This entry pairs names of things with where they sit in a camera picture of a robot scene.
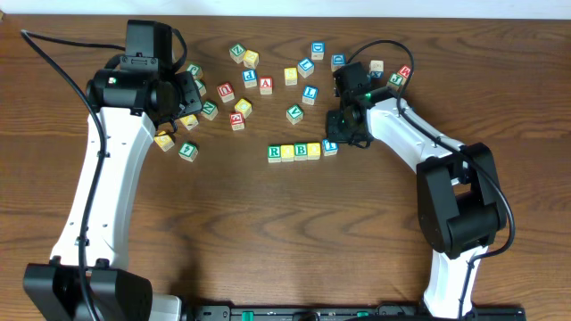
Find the blue I block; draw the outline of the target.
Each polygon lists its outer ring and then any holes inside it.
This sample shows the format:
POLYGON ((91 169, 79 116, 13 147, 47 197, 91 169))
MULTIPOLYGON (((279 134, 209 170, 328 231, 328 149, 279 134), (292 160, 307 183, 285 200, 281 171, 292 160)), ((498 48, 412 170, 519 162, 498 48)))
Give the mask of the blue I block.
POLYGON ((324 156, 336 155, 338 150, 338 143, 330 142, 328 139, 322 140, 322 152, 324 156))

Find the green B block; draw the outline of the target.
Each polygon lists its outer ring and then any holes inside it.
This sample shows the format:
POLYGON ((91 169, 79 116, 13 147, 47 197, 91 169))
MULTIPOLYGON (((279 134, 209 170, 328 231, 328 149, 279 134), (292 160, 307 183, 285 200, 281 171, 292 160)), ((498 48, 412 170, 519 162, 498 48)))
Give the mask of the green B block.
POLYGON ((308 159, 308 145, 306 143, 294 145, 294 159, 296 161, 306 161, 308 159))

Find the yellow O block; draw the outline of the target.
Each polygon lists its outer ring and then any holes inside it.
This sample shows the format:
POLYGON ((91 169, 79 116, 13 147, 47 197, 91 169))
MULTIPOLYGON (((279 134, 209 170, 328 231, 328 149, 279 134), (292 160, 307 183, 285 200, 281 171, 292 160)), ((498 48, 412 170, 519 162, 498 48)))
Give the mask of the yellow O block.
POLYGON ((294 161, 295 151, 293 144, 282 144, 280 146, 280 156, 282 162, 294 161))

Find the green R block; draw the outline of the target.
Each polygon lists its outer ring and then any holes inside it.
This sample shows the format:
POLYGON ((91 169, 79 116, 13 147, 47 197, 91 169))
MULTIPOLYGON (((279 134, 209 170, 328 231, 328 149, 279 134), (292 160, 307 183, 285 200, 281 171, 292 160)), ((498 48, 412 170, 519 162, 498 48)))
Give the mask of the green R block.
POLYGON ((277 163, 281 161, 281 146, 270 145, 268 147, 268 163, 277 163))

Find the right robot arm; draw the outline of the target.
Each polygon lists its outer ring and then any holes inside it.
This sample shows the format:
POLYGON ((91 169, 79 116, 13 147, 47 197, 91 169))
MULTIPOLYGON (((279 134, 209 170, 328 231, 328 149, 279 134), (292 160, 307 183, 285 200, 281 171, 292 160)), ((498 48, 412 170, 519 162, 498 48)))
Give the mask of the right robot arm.
POLYGON ((481 260, 514 241, 514 215, 500 188, 491 150, 465 145, 420 118, 388 87, 337 90, 327 115, 332 143, 389 146, 416 174, 418 222, 433 249, 423 303, 432 317, 461 320, 481 260))

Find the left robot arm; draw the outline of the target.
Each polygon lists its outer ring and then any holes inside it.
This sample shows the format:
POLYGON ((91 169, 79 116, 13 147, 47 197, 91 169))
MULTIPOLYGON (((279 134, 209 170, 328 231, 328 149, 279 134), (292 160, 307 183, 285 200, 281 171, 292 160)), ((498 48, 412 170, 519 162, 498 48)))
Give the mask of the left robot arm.
POLYGON ((184 301, 128 272, 128 231, 157 127, 203 108, 187 72, 99 70, 87 85, 95 115, 66 226, 46 264, 27 265, 23 289, 47 320, 184 320, 184 301))

